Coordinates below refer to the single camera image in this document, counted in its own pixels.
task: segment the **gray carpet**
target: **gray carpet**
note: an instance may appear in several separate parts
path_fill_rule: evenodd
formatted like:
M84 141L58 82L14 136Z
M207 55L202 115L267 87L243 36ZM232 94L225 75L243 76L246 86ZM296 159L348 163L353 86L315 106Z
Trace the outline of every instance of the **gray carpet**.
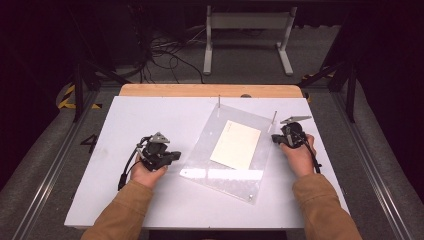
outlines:
M294 76L284 74L274 44L280 34L264 31L252 37L240 31L224 31L214 34L212 75L204 76L205 83L232 84L294 84L305 74L318 71L338 28L294 29L288 45L288 56ZM203 69L204 44L196 43L177 53L200 71ZM155 58L160 65L169 64L169 57ZM157 83L175 82L170 70L149 63L151 80ZM174 73L181 83L200 83L198 73L181 61ZM140 75L131 78L140 81ZM322 80L316 86L325 85ZM360 130L375 164L398 206L406 226L415 239L423 239L424 207L409 185L384 135L358 87L355 108L356 126ZM346 192L346 202L352 218L364 239L396 239L386 215L374 193L374 189L361 164L355 142L335 106L333 96L322 88L307 89L311 95L311 110L318 125L336 176ZM89 146L81 141L92 134L99 135L113 96L119 88L103 87L95 102L102 109L89 111L66 157L63 169L42 209L28 239L79 239L82 231L63 226L72 203L72 196L84 174L90 158ZM72 124L74 110L62 109L59 116L46 129L31 148L9 183L0 193L1 239L11 239L19 226L40 182L46 175ZM143 231L140 239L148 239ZM288 239L304 239L303 230L287 232Z

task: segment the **metal frame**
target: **metal frame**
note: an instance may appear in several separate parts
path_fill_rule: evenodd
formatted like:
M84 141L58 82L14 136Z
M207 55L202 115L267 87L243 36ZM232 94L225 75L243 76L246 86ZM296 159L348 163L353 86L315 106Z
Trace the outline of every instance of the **metal frame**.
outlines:
M284 37L277 42L277 50L280 55L284 71L288 76L293 75L293 69L287 56L286 47L290 32L296 16L296 7L291 8L289 13L212 13L211 6L207 6L206 12L206 50L203 65L203 74L212 73L212 29L283 29Z
M38 187L37 193L35 194L34 199L31 202L25 216L23 217L18 229L15 232L15 235L12 239L27 239L31 230L33 229L35 222L43 210L44 205L47 202L47 199L53 190L53 187L56 183L56 180L59 177L59 174L65 165L66 158L70 151L72 142L74 141L79 129L81 128L84 118L87 116L88 111L90 111L90 106L94 103L97 97L97 92L89 92L84 111L81 114L79 121L74 122L69 129L64 142L62 143L59 152L57 153L49 171L44 177L42 183Z
M392 227L393 233L395 234L397 239L413 239L402 217L400 216L399 211L396 208L389 188L384 183L383 179L381 178L378 172L377 167L374 164L374 160L372 159L371 154L369 153L358 128L354 123L350 121L347 114L344 113L346 106L344 104L343 97L340 93L332 93L331 96L355 141L355 145L360 153L362 166L374 189L375 195L377 196L378 201L380 202L381 208L386 214L389 224Z

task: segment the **vertical pin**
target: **vertical pin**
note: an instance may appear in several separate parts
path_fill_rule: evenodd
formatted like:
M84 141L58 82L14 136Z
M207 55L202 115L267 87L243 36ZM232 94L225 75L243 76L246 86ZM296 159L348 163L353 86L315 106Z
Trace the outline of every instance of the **vertical pin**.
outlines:
M217 112L218 118L219 118L219 110L221 110L221 95L218 95L218 112Z
M268 132L271 131L271 127L274 125L275 116L277 116L277 111L274 112L274 117L272 118L271 124L269 125Z
M275 116L277 116L277 111L274 112L274 117L272 118L271 124L274 124Z

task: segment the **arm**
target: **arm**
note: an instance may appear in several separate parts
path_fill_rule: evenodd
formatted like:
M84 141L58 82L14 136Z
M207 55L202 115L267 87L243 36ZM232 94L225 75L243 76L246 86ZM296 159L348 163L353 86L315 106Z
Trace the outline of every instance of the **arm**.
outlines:
M149 172L141 163L131 169L131 180L103 210L81 239L138 239L153 196L153 188L166 172L163 167Z
M314 138L308 135L314 154ZM321 174L315 174L310 152L302 145L291 149L281 145L290 167L298 176L293 193L302 210L307 239L362 239L355 223L340 206L331 183Z

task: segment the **hand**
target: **hand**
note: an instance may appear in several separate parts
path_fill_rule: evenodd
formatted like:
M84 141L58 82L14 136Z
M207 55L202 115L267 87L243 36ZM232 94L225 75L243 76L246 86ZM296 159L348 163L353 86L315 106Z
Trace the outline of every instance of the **hand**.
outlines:
M314 149L314 137L306 134L306 138L308 139L312 152L316 155L316 151ZM281 143L280 147L284 154L286 154L289 160L289 165L297 177L300 178L314 173L314 164L312 162L311 153L304 144L295 149L289 148L284 143Z
M140 159L140 155L137 154L135 161L138 162ZM150 172L143 166L141 162L138 162L131 169L131 180L134 180L153 190L156 182L166 173L167 170L168 166L164 166L157 171Z

